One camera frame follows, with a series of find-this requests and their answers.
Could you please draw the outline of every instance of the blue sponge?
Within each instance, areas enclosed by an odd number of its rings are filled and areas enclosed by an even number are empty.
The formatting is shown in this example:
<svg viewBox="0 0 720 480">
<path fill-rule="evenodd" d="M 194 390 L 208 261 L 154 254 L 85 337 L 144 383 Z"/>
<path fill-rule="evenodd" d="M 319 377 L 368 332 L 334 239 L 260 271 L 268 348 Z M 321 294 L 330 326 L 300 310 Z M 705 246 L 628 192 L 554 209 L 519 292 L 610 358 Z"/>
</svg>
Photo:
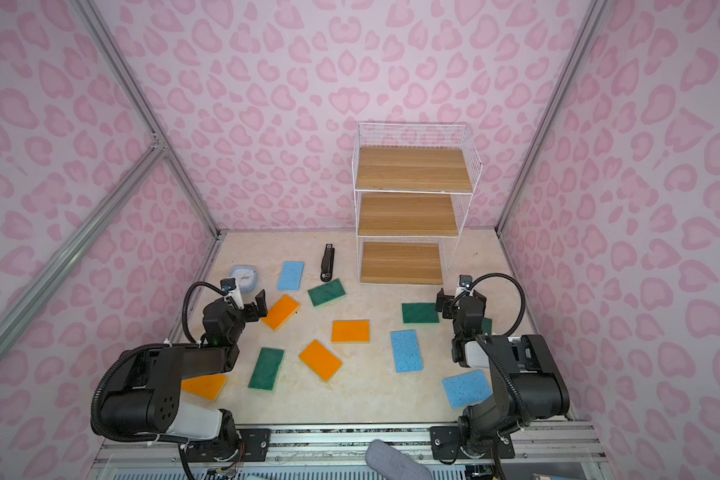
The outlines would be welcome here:
<svg viewBox="0 0 720 480">
<path fill-rule="evenodd" d="M 282 264 L 280 281 L 277 284 L 278 290 L 298 290 L 302 284 L 302 272 L 304 262 L 285 262 Z"/>
<path fill-rule="evenodd" d="M 416 330 L 392 332 L 394 369 L 398 373 L 418 372 L 424 369 L 422 354 L 418 350 Z"/>
<path fill-rule="evenodd" d="M 445 394 L 448 395 L 451 408 L 480 403 L 492 394 L 482 370 L 443 379 L 443 388 L 445 388 Z"/>
</svg>

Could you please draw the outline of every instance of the middle shelf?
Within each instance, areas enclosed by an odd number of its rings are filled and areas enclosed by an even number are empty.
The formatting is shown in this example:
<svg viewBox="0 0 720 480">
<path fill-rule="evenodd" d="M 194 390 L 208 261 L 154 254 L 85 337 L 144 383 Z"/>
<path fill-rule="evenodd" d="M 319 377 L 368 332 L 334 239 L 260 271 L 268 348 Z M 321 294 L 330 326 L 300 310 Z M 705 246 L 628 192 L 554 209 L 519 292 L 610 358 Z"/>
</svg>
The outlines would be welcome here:
<svg viewBox="0 0 720 480">
<path fill-rule="evenodd" d="M 364 193 L 359 236 L 458 236 L 451 195 Z"/>
</svg>

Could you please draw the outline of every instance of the heart pattern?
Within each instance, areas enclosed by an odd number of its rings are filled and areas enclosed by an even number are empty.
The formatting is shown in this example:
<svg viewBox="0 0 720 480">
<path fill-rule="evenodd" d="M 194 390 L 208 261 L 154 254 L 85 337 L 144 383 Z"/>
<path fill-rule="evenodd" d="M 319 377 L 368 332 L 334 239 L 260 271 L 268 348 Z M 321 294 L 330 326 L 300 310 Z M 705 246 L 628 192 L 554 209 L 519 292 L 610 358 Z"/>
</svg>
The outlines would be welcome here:
<svg viewBox="0 0 720 480">
<path fill-rule="evenodd" d="M 233 230 L 354 226 L 343 180 L 360 120 L 465 122 L 484 163 L 468 222 L 496 225 L 586 13 L 568 0 L 97 4 Z"/>
<path fill-rule="evenodd" d="M 616 2 L 505 238 L 616 477 L 720 478 L 720 2 Z"/>
<path fill-rule="evenodd" d="M 153 220 L 152 210 L 163 216 Z M 14 236 L 26 235 L 23 221 L 10 227 Z M 1 478 L 87 471 L 102 442 L 90 430 L 92 390 L 123 350 L 165 338 L 209 245 L 176 178 L 158 164 L 0 362 Z"/>
<path fill-rule="evenodd" d="M 0 2 L 0 314 L 148 142 L 66 2 Z"/>
</svg>

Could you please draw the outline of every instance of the clock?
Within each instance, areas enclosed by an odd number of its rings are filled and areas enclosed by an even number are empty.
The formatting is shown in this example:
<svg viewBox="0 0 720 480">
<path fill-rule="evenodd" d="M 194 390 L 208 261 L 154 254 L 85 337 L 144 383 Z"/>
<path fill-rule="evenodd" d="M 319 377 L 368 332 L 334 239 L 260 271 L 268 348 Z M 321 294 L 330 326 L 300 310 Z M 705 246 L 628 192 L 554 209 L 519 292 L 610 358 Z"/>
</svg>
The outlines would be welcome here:
<svg viewBox="0 0 720 480">
<path fill-rule="evenodd" d="M 240 293 L 251 293 L 256 288 L 259 274 L 252 266 L 236 266 L 230 272 L 230 278 L 235 279 L 235 284 L 240 288 Z"/>
</svg>

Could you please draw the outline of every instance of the shelf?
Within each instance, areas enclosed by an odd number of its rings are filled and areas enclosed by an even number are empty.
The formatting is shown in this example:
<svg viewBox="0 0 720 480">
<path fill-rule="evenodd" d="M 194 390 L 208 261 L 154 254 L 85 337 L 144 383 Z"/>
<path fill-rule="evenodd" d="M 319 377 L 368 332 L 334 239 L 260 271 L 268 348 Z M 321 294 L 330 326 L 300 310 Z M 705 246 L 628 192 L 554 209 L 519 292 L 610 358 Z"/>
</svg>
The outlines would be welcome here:
<svg viewBox="0 0 720 480">
<path fill-rule="evenodd" d="M 364 194 L 359 236 L 458 236 L 450 195 Z"/>
<path fill-rule="evenodd" d="M 470 194 L 472 183 L 460 149 L 361 147 L 357 189 Z"/>
<path fill-rule="evenodd" d="M 361 283 L 442 285 L 437 244 L 365 242 Z"/>
</svg>

